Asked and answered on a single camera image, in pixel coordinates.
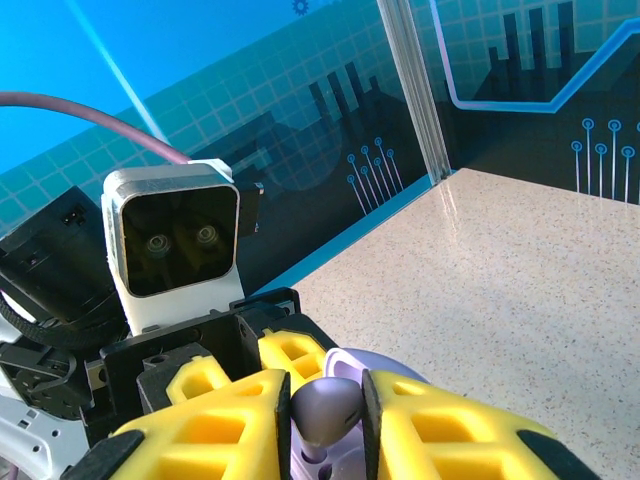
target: glass panel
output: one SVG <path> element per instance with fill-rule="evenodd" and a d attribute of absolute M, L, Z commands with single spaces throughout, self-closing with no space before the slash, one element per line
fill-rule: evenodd
<path fill-rule="evenodd" d="M 239 244 L 247 293 L 338 235 L 349 233 L 343 244 L 355 240 L 428 188 L 375 0 L 65 5 L 57 4 L 55 17 L 62 39 L 40 34 L 35 25 L 30 29 L 31 42 L 40 48 L 32 53 L 34 62 L 49 53 L 44 65 L 51 70 L 58 65 L 54 59 L 73 52 L 74 42 L 90 60 L 59 60 L 62 73 L 51 73 L 58 76 L 57 90 L 38 88 L 17 74 L 14 88 L 44 90 L 117 113 L 193 158 L 223 159 L 237 181 L 262 183 L 259 231 Z M 12 15 L 3 21 L 18 24 L 19 12 Z M 92 73 L 89 67 L 95 67 Z M 37 72 L 43 86 L 49 85 L 47 68 Z M 12 118 L 2 113 L 6 122 Z M 32 112 L 21 115 L 25 123 L 34 118 Z M 57 116 L 41 128 L 64 120 Z M 24 130 L 14 130 L 24 141 Z M 41 169 L 42 179 L 27 176 L 20 188 L 40 188 L 51 176 L 70 183 L 61 169 L 73 161 L 90 168 L 90 178 L 78 183 L 97 199 L 102 179 L 114 168 L 162 163 L 100 128 L 70 138 L 80 130 L 60 130 L 49 143 L 22 152 L 16 163 Z M 0 211 L 18 202 L 18 193 L 7 192 Z M 23 207 L 26 215 L 30 209 Z M 0 218 L 0 230 L 24 215 Z"/>
<path fill-rule="evenodd" d="M 638 203 L 640 3 L 410 3 L 453 168 Z"/>

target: white countertop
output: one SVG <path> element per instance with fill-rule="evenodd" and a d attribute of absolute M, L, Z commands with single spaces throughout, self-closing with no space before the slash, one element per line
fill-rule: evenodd
<path fill-rule="evenodd" d="M 640 478 L 640 207 L 461 170 L 295 288 L 339 345 Z"/>

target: black cable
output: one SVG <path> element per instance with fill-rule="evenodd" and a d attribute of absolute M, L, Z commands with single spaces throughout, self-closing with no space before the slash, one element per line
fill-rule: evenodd
<path fill-rule="evenodd" d="M 118 120 L 107 113 L 87 107 L 80 103 L 71 102 L 63 98 L 51 97 L 39 93 L 26 92 L 0 92 L 0 107 L 29 107 L 49 110 L 51 112 L 65 113 L 72 117 L 82 118 L 89 122 L 101 125 L 127 137 L 132 142 L 151 150 L 171 163 L 184 164 L 191 161 L 184 153 L 167 145 L 161 140 L 132 127 L 128 123 Z"/>
<path fill-rule="evenodd" d="M 112 339 L 118 328 L 115 323 L 110 321 L 85 330 L 73 330 L 66 325 L 53 328 L 42 327 L 22 318 L 9 305 L 2 293 L 0 293 L 0 315 L 29 340 L 62 350 L 84 350 L 91 347 L 101 347 Z"/>

